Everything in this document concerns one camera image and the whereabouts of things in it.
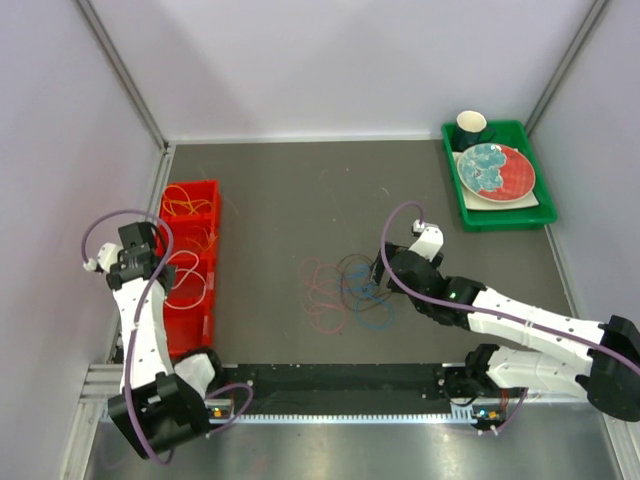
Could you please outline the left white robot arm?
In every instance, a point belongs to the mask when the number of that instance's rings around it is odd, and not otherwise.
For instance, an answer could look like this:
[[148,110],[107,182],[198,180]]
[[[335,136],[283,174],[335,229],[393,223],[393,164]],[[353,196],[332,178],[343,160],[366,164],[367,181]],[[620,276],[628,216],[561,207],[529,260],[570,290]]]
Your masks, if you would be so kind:
[[118,230],[117,244],[104,244],[85,262],[101,273],[116,302],[124,349],[118,394],[108,414],[136,453],[158,459],[210,429],[205,397],[226,387],[217,355],[199,347],[173,361],[164,323],[164,303],[175,270],[158,255],[157,227],[134,222]]

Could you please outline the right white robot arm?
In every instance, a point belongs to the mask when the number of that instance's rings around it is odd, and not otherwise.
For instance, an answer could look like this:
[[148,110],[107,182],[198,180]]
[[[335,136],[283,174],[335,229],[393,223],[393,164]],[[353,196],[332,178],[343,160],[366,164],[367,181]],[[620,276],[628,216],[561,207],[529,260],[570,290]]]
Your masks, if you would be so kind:
[[381,240],[374,278],[406,295],[431,320],[506,339],[516,349],[484,344],[466,359],[469,388],[556,391],[587,400],[616,419],[639,419],[639,330],[624,317],[600,322],[560,315],[500,294],[485,284],[439,271],[444,236],[438,226],[414,222],[414,243]]

